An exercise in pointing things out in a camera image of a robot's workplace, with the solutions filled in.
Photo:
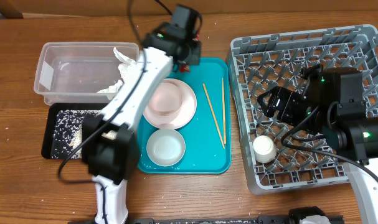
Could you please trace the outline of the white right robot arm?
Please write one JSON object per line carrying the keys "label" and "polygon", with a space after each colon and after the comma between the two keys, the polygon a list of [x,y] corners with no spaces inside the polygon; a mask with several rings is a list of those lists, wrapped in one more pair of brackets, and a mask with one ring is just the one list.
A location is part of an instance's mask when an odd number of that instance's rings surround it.
{"label": "white right robot arm", "polygon": [[366,115],[362,72],[317,64],[300,74],[302,93],[275,86],[258,96],[263,114],[292,127],[280,139],[283,146],[342,162],[361,221],[378,223],[378,116]]}

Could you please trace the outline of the white napkin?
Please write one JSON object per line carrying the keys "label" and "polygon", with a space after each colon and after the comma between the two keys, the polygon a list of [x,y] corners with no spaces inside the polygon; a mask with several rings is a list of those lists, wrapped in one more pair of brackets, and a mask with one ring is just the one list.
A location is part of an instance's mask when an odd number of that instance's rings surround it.
{"label": "white napkin", "polygon": [[115,57],[120,61],[118,71],[120,72],[120,79],[108,88],[98,91],[99,93],[117,93],[119,89],[125,84],[130,83],[139,75],[138,66],[135,60],[122,54],[120,51],[113,48]]}

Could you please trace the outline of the white paper cup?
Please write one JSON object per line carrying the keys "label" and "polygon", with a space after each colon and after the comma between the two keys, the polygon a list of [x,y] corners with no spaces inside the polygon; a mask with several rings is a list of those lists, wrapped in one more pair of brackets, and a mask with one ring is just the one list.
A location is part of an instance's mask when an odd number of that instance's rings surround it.
{"label": "white paper cup", "polygon": [[276,146],[268,136],[261,135],[256,137],[252,145],[256,161],[268,163],[275,158]]}

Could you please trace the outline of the grey bowl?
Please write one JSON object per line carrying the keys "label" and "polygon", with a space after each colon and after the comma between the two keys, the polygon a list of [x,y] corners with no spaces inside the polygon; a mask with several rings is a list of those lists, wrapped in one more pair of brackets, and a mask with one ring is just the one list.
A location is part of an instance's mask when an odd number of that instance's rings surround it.
{"label": "grey bowl", "polygon": [[150,135],[146,152],[150,160],[158,166],[177,164],[184,156],[186,143],[182,135],[173,129],[159,129]]}

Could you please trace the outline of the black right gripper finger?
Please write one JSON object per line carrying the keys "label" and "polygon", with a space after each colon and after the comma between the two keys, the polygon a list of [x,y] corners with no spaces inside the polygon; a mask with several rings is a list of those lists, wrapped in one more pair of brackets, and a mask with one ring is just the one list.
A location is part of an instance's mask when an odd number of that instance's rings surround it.
{"label": "black right gripper finger", "polygon": [[[269,97],[269,100],[268,103],[265,103],[265,98],[267,96]],[[271,118],[274,115],[275,110],[273,109],[273,90],[269,90],[265,93],[260,94],[257,98],[257,102],[266,117]]]}
{"label": "black right gripper finger", "polygon": [[269,90],[269,93],[279,93],[280,91],[282,91],[282,92],[287,92],[288,91],[288,89],[287,88],[284,88],[284,87],[282,87],[282,86],[274,86],[273,88],[271,88],[270,90]]}

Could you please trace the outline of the red snack wrapper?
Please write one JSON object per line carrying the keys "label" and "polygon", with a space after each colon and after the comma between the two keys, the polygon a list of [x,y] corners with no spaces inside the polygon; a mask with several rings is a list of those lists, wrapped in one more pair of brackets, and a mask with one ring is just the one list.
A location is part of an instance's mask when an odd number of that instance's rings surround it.
{"label": "red snack wrapper", "polygon": [[189,66],[189,65],[181,65],[181,66],[179,67],[179,71],[180,71],[181,73],[184,73],[184,72],[190,72],[190,66]]}

